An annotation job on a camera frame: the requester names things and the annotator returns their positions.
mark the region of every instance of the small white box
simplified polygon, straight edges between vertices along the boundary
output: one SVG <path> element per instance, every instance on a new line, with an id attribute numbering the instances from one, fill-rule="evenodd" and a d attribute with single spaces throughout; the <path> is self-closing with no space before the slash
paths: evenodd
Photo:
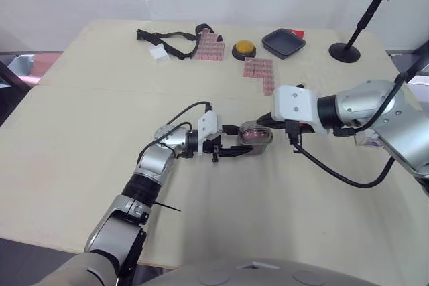
<path id="1" fill-rule="evenodd" d="M 166 62 L 170 60 L 170 57 L 166 50 L 164 49 L 164 44 L 158 44 L 157 46 L 152 46 L 150 49 L 150 54 L 156 60 L 157 63 Z"/>

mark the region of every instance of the wooden table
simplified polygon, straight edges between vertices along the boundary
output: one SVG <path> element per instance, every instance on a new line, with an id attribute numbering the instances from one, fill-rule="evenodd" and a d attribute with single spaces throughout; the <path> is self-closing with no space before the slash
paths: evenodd
<path id="1" fill-rule="evenodd" d="M 156 65 L 137 28 L 193 32 L 190 23 L 95 21 L 0 127 L 0 237 L 80 252 L 130 178 L 140 149 L 185 106 L 209 100 L 224 124 L 239 125 L 271 108 L 261 80 L 242 77 L 232 45 L 249 39 L 257 57 L 273 58 L 277 84 L 325 95 L 397 71 L 369 33 L 357 40 L 354 64 L 328 54 L 346 40 L 306 30 L 307 44 L 286 60 L 260 45 L 274 27 L 212 26 L 225 40 L 225 61 Z M 183 52 L 193 43 L 168 42 Z M 195 125 L 203 108 L 182 120 Z M 292 153 L 281 131 L 259 157 L 181 159 L 154 206 L 140 263 L 175 267 L 218 257 L 292 259 L 381 285 L 428 281 L 428 199 L 395 164 L 381 185 L 360 190 Z M 352 139 L 306 135 L 311 153 L 356 181 L 376 177 L 388 155 Z"/>

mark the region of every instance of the pink pad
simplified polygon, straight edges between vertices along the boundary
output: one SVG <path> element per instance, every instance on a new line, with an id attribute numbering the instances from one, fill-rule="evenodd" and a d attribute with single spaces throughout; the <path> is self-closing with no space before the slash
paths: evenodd
<path id="1" fill-rule="evenodd" d="M 262 78 L 264 95 L 270 96 L 273 94 L 275 89 L 273 60 L 246 57 L 243 76 Z"/>
<path id="2" fill-rule="evenodd" d="M 223 60 L 225 43 L 217 41 L 218 35 L 204 28 L 200 33 L 200 42 L 196 49 L 197 60 Z"/>

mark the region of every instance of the yellow button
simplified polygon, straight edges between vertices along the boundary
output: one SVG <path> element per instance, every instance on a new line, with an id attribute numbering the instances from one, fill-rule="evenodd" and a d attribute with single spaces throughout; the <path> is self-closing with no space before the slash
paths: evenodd
<path id="1" fill-rule="evenodd" d="M 255 45 L 250 40 L 239 40 L 235 44 L 235 48 L 241 54 L 249 54 L 255 48 Z"/>

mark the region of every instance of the black tray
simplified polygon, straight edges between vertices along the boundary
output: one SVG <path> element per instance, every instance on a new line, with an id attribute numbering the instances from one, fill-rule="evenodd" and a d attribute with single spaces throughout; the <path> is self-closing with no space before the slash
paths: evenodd
<path id="1" fill-rule="evenodd" d="M 284 60 L 304 47 L 306 41 L 287 29 L 280 28 L 263 37 L 262 44 L 266 50 Z"/>

